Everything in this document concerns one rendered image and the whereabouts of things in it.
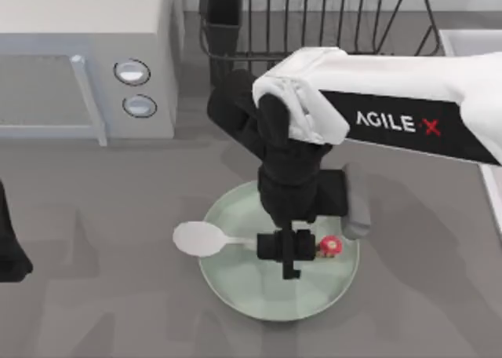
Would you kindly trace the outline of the black utensil holder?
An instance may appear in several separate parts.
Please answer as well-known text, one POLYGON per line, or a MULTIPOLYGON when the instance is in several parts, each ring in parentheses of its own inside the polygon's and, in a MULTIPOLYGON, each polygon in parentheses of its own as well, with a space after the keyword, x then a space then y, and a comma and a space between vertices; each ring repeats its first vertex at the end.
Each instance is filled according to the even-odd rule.
POLYGON ((202 31, 213 57, 233 57, 242 26, 242 0, 199 0, 202 31))

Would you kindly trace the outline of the microwave oven door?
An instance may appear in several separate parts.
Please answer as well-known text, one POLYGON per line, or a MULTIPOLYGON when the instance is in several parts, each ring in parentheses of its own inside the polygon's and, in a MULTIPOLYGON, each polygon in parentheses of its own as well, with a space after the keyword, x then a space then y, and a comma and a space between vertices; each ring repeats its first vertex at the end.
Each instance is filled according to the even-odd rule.
POLYGON ((107 128, 81 54, 0 54, 0 140, 95 140, 107 128))

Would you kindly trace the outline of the pale green round plate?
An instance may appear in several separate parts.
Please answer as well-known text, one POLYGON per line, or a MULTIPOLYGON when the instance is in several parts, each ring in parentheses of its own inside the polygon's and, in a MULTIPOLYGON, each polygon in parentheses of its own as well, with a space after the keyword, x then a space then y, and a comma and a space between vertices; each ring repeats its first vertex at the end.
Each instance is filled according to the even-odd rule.
MULTIPOLYGON (((254 237, 275 228, 261 206, 255 181, 223 194, 204 219, 236 237, 254 237)), ((279 263, 262 261, 241 245, 200 259, 199 268, 214 294, 245 316, 273 322, 306 319, 326 311, 347 293, 360 262, 360 244, 342 236, 339 218, 318 217, 312 232, 316 238, 333 232, 342 239, 344 250, 335 258, 298 262, 299 279, 284 280, 279 263)))

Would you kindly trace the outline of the white spoon with red end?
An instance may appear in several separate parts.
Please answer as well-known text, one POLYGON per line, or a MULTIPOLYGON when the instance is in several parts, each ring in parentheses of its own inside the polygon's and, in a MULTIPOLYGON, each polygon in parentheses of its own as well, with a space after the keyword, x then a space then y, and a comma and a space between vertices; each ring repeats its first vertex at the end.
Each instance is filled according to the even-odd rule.
MULTIPOLYGON (((337 236, 324 236, 316 240, 307 229, 293 233, 293 253, 299 261, 314 258, 334 258, 342 253, 343 243, 337 236)), ((185 254, 207 258, 223 250, 227 245, 241 245, 256 252, 262 260, 280 260, 281 239, 278 233, 257 234, 254 237, 229 236, 224 231, 206 221, 189 221, 174 229, 173 242, 185 254)))

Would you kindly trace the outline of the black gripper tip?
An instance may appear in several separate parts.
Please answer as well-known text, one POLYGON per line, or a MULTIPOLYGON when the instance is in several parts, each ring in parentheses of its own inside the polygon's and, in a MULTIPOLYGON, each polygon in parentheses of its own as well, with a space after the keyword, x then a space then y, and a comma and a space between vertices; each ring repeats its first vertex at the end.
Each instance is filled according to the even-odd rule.
POLYGON ((0 180, 0 283, 20 283, 33 269, 14 232, 5 187, 0 180))

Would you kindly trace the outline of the pale microwave oven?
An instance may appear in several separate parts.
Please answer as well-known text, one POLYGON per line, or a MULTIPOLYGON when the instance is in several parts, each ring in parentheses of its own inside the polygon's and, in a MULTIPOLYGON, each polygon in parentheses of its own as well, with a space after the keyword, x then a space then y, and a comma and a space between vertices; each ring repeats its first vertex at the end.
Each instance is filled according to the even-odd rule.
POLYGON ((177 68, 183 55, 184 34, 183 24, 170 19, 150 22, 145 29, 1 29, 0 54, 83 55, 89 62, 92 84, 106 122, 107 145, 113 140, 168 140, 175 134, 177 68), (151 69, 147 83, 127 86, 115 78, 114 64, 128 59, 141 60, 151 69), (122 101, 137 94, 149 96, 158 105, 157 112, 148 119, 133 118, 122 109, 122 101))

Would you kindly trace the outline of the round grey microwave knob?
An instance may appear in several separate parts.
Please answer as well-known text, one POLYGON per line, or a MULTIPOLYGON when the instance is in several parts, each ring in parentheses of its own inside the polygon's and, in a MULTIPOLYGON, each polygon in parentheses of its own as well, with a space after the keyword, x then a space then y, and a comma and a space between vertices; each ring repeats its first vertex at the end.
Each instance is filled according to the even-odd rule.
POLYGON ((133 118, 148 119, 157 112, 158 105, 149 96, 137 94, 125 98, 122 101, 122 109, 133 118))
POLYGON ((114 64, 115 78, 127 86, 141 86, 151 78, 151 69, 141 60, 128 59, 114 64))

